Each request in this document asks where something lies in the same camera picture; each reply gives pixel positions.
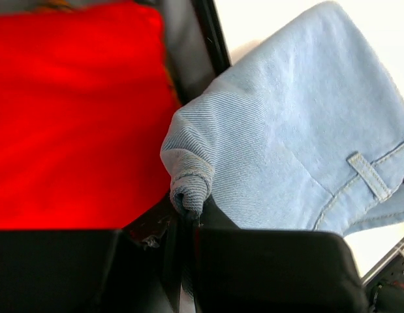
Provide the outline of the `red cloth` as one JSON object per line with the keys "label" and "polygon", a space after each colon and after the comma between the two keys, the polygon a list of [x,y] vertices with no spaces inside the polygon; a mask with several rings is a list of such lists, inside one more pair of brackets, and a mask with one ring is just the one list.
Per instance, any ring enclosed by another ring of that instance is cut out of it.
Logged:
{"label": "red cloth", "polygon": [[0,16],[0,230],[122,228],[166,194],[163,37],[132,1]]}

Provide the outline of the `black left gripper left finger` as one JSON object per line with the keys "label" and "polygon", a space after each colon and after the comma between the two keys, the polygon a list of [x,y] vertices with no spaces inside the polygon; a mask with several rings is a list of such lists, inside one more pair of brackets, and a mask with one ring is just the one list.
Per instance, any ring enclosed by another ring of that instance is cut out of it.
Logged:
{"label": "black left gripper left finger", "polygon": [[178,215],[121,230],[0,231],[0,312],[177,312]]}

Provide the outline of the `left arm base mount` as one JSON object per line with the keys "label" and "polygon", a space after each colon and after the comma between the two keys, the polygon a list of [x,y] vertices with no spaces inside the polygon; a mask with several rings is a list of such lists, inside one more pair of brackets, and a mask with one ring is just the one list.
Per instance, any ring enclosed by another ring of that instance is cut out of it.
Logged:
{"label": "left arm base mount", "polygon": [[370,312],[404,313],[404,237],[363,277]]}

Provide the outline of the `orange patterned towel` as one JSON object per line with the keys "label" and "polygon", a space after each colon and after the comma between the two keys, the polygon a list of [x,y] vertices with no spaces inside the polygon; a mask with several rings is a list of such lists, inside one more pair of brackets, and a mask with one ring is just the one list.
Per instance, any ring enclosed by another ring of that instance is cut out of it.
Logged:
{"label": "orange patterned towel", "polygon": [[66,0],[45,0],[41,1],[33,10],[35,12],[71,12],[74,8]]}

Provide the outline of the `grey-lined suitcase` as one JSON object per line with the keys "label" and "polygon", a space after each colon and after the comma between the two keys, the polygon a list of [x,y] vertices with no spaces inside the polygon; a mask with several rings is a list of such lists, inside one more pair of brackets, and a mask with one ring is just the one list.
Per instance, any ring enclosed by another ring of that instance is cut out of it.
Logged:
{"label": "grey-lined suitcase", "polygon": [[182,104],[201,95],[230,67],[213,1],[139,1],[161,13],[167,63]]}

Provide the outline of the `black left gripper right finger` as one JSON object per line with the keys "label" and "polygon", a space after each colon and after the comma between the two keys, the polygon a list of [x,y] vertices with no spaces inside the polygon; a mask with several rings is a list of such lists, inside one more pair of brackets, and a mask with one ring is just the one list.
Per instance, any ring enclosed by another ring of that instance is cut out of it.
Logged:
{"label": "black left gripper right finger", "polygon": [[367,312],[352,252],[328,232],[243,230],[213,199],[193,228],[197,312]]}

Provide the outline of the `light blue denim jeans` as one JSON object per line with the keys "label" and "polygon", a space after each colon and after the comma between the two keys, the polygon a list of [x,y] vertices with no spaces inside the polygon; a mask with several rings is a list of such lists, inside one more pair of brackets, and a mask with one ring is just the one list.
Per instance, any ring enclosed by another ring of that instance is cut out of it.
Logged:
{"label": "light blue denim jeans", "polygon": [[341,235],[404,222],[404,100],[333,2],[292,20],[180,110],[170,199],[241,228]]}

